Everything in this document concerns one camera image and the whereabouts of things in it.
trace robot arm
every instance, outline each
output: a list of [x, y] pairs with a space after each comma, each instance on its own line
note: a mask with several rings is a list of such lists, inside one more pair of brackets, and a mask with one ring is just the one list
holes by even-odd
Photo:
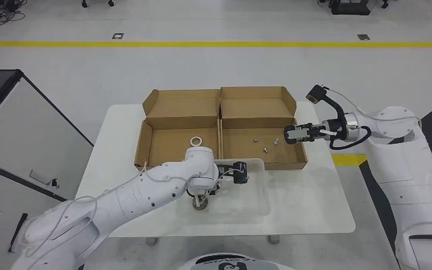
[[[403, 107], [388, 107], [375, 116], [357, 111], [344, 113], [326, 94], [330, 90], [315, 85], [306, 98], [314, 104], [325, 101], [337, 111], [336, 119], [321, 124], [286, 126], [288, 144], [330, 141], [330, 148], [342, 150], [364, 143], [369, 167], [393, 211], [396, 226], [396, 257], [403, 269], [432, 269], [432, 152], [414, 114]], [[398, 144], [381, 144], [369, 138], [403, 138]], [[334, 146], [335, 140], [352, 142]], [[415, 251], [417, 240], [422, 252]]]
[[192, 147], [182, 162], [144, 171], [97, 198], [63, 202], [22, 229], [28, 246], [12, 269], [77, 269], [119, 226], [178, 199], [186, 187], [211, 190], [218, 178], [213, 151]]
[[[330, 141], [330, 149], [343, 150], [364, 142], [369, 137], [373, 138], [401, 138], [414, 130], [416, 117], [403, 107], [393, 106], [385, 108], [376, 116], [368, 116], [359, 108], [352, 113], [344, 113], [344, 110], [327, 96], [325, 86], [315, 85], [306, 98], [314, 104], [325, 101], [337, 112], [336, 119], [323, 121], [321, 124], [289, 125], [285, 127], [284, 138], [288, 144], [297, 142], [313, 142], [323, 138]], [[353, 142], [346, 146], [336, 147], [335, 140]]]

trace metal ring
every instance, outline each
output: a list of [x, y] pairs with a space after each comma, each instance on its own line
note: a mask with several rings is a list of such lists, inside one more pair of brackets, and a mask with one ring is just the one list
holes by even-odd
[[[198, 139], [199, 143], [194, 144], [192, 141], [195, 140], [195, 139]], [[198, 137], [198, 136], [195, 136], [192, 139], [190, 139], [190, 145], [192, 145], [192, 146], [200, 146], [202, 144], [203, 144], [203, 140], [200, 137]]]

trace clear plastic tray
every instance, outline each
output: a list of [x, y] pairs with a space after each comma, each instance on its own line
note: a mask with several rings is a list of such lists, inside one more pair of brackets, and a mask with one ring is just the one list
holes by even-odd
[[217, 224], [251, 223], [254, 219], [270, 213], [267, 191], [267, 174], [262, 159], [217, 159], [217, 165], [232, 165], [237, 161], [246, 163], [248, 182], [235, 184], [231, 177], [221, 180], [221, 189], [209, 197], [209, 205], [202, 211], [192, 206], [192, 198], [183, 195], [175, 203], [178, 219], [186, 223]]

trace yellow floor line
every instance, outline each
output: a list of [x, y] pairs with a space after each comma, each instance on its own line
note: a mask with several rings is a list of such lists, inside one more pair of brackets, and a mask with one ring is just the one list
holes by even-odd
[[0, 47], [316, 47], [431, 48], [432, 42], [319, 41], [0, 41]]
[[336, 166], [359, 166], [367, 160], [366, 155], [333, 154], [331, 157]]

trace open cardboard box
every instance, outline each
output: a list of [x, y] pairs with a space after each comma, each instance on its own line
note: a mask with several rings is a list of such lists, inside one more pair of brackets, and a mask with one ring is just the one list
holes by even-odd
[[223, 87], [221, 158], [258, 157], [265, 169], [302, 169], [307, 163], [303, 144], [289, 145], [283, 135], [286, 125], [297, 124], [296, 107], [285, 87]]
[[142, 104], [142, 122], [135, 166], [142, 169], [167, 161], [182, 161], [190, 139], [202, 138], [202, 146], [219, 158], [220, 90], [153, 90]]

